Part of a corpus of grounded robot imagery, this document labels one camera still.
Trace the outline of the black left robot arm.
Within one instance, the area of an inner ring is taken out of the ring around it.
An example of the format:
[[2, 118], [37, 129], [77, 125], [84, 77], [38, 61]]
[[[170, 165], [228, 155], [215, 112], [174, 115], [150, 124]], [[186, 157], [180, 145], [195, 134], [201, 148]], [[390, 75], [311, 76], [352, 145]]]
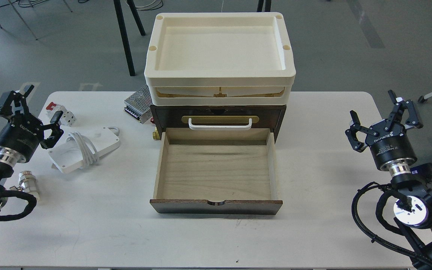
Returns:
[[2, 180], [13, 175], [15, 164], [29, 162], [38, 146], [51, 149], [64, 133], [59, 124], [62, 112], [56, 112], [49, 124], [43, 124], [31, 114], [26, 100], [33, 89], [31, 84], [24, 91], [5, 92], [0, 98], [0, 117], [7, 120], [0, 132], [0, 211], [8, 198], [19, 198], [27, 202], [19, 214], [0, 215], [0, 222], [22, 219], [37, 204], [36, 198], [31, 194], [5, 189]]

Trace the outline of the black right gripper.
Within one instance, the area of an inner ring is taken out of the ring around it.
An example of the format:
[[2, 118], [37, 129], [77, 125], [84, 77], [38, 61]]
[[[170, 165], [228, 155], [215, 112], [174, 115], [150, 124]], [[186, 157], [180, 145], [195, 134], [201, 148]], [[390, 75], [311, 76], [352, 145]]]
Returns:
[[[357, 113], [351, 110], [349, 113], [352, 122], [345, 133], [353, 150], [361, 153], [367, 146], [370, 148], [375, 165], [380, 171], [389, 171], [389, 163], [392, 161], [405, 160], [409, 165], [415, 164], [418, 158], [408, 140], [406, 130], [423, 128], [413, 101], [396, 97], [392, 90], [389, 90], [388, 94], [394, 107], [388, 116], [387, 130], [386, 120], [381, 120], [370, 128], [361, 126]], [[405, 111], [408, 112], [408, 118], [402, 121]], [[357, 139], [357, 132], [367, 134], [366, 145]]]

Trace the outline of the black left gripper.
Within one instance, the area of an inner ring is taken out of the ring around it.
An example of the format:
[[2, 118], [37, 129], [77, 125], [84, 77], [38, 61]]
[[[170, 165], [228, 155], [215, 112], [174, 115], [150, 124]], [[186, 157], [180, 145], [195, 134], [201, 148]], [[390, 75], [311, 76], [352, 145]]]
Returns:
[[[10, 120], [0, 132], [0, 150], [10, 149], [17, 152], [17, 162], [22, 164], [29, 162], [39, 145], [43, 149], [51, 149], [64, 134], [59, 123], [62, 111], [55, 112], [50, 124], [46, 125], [29, 112], [26, 98], [34, 87], [31, 84], [23, 91], [5, 92], [0, 97], [0, 117]], [[16, 115], [24, 116], [15, 116], [12, 105], [16, 109]], [[51, 134], [44, 139], [44, 131], [49, 129]]]

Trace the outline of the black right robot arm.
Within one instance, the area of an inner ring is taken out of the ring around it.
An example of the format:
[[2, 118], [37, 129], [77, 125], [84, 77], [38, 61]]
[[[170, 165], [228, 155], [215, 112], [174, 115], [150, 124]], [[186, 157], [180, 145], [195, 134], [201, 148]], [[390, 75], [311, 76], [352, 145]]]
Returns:
[[[359, 189], [351, 205], [352, 217], [359, 229], [389, 250], [410, 258], [418, 270], [432, 270], [432, 163], [411, 168], [417, 156], [407, 137], [407, 130], [422, 128], [419, 114], [411, 100], [388, 94], [394, 107], [387, 118], [364, 127], [355, 111], [346, 136], [353, 150], [363, 152], [369, 148], [375, 165], [380, 171], [388, 171], [388, 184], [371, 182]], [[358, 202], [363, 194], [379, 189], [382, 195], [375, 208], [378, 222], [388, 231], [404, 236], [412, 250], [393, 244], [372, 232], [358, 214]]]

